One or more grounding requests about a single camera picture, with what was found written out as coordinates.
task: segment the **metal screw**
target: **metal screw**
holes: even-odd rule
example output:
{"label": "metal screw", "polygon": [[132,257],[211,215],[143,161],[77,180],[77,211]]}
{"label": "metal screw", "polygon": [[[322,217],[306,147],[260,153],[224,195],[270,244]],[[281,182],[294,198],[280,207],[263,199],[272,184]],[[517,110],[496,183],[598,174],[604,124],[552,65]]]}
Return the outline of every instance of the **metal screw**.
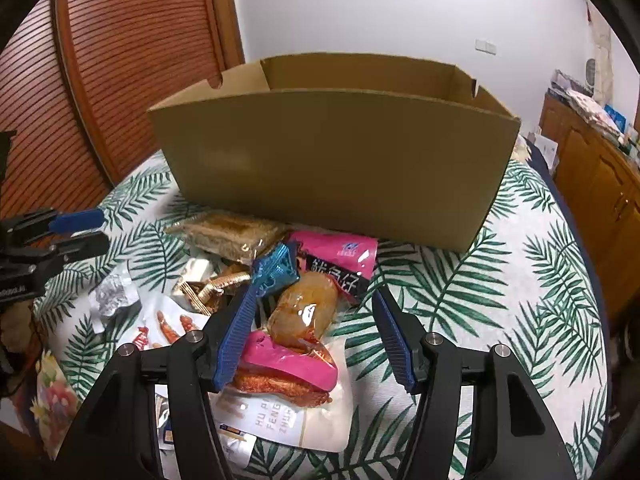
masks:
{"label": "metal screw", "polygon": [[184,338],[189,343],[197,343],[199,341],[202,341],[203,337],[204,337],[204,332],[202,330],[191,330],[190,332],[187,332],[184,335]]}
{"label": "metal screw", "polygon": [[123,345],[118,346],[118,354],[120,354],[122,357],[131,355],[135,351],[136,346],[133,343],[124,343]]}
{"label": "metal screw", "polygon": [[494,347],[495,353],[500,357],[509,357],[511,355],[511,349],[507,345],[499,344]]}
{"label": "metal screw", "polygon": [[427,332],[427,335],[424,336],[424,340],[430,345],[437,346],[442,344],[444,338],[437,332]]}

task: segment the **tablecloth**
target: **tablecloth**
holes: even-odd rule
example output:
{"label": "tablecloth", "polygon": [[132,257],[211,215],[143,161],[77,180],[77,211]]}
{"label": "tablecloth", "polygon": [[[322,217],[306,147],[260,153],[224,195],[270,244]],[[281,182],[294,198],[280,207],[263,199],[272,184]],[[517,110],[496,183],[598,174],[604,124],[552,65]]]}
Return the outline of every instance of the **tablecloth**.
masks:
{"label": "tablecloth", "polygon": [[[420,200],[419,189],[415,200]],[[169,292],[188,248],[163,229],[200,211],[180,196],[161,152],[140,165],[100,207],[109,251],[66,266],[36,302],[50,347],[81,399],[132,320],[95,335],[89,313],[77,307],[75,298],[125,260],[140,289]],[[516,160],[509,162],[491,211],[466,254],[380,242],[367,301],[342,314],[331,331],[347,338],[354,413],[346,449],[325,453],[258,439],[249,466],[235,471],[238,478],[395,477],[417,399],[394,380],[376,331],[369,298],[380,283],[428,330],[459,346],[510,346],[543,396],[578,478],[588,478],[600,448],[607,398],[598,305],[572,229],[549,187]],[[451,478],[464,472],[471,409],[467,389]]]}

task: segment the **cardboard box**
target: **cardboard box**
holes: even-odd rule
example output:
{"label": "cardboard box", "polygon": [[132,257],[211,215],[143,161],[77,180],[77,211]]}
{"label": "cardboard box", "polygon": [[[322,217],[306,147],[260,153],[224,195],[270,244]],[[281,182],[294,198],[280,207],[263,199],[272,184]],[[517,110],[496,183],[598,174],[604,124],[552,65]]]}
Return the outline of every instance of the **cardboard box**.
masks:
{"label": "cardboard box", "polygon": [[459,252],[520,127],[455,66],[374,54],[263,59],[148,113],[187,200]]}

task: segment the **brown wardrobe door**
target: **brown wardrobe door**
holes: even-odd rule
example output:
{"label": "brown wardrobe door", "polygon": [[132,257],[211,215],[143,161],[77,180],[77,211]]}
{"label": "brown wardrobe door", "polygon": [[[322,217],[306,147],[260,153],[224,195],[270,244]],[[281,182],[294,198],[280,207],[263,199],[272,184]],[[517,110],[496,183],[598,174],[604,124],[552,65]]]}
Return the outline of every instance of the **brown wardrobe door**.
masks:
{"label": "brown wardrobe door", "polygon": [[68,0],[82,82],[121,177],[158,149],[145,111],[192,83],[220,76],[209,5]]}
{"label": "brown wardrobe door", "polygon": [[108,188],[81,135],[56,59],[49,0],[0,54],[0,130],[17,130],[0,196],[4,218],[97,205]]}

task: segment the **white fabric with green leaves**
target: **white fabric with green leaves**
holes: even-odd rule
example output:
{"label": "white fabric with green leaves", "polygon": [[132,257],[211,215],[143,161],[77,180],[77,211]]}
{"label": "white fabric with green leaves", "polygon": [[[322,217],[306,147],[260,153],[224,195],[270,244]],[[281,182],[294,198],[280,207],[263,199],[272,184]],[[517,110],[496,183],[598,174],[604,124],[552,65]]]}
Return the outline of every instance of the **white fabric with green leaves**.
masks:
{"label": "white fabric with green leaves", "polygon": [[[111,238],[107,254],[66,266],[36,302],[54,355],[82,399],[133,320],[117,316],[103,334],[95,335],[89,312],[75,306],[74,299],[125,260],[140,289],[169,292],[188,251],[163,228],[200,210],[182,199],[161,152],[140,165],[100,207],[106,216],[103,229]],[[534,170],[509,163],[494,206],[467,254],[381,242],[372,288],[380,283],[389,286],[404,311],[459,346],[510,346],[544,397],[578,478],[588,478],[606,410],[600,319],[572,232]],[[258,439],[249,466],[236,471],[238,478],[395,477],[416,401],[391,374],[370,300],[342,314],[331,334],[347,338],[356,406],[348,446],[336,454]],[[470,411],[470,395],[464,391],[451,478],[463,474]]]}

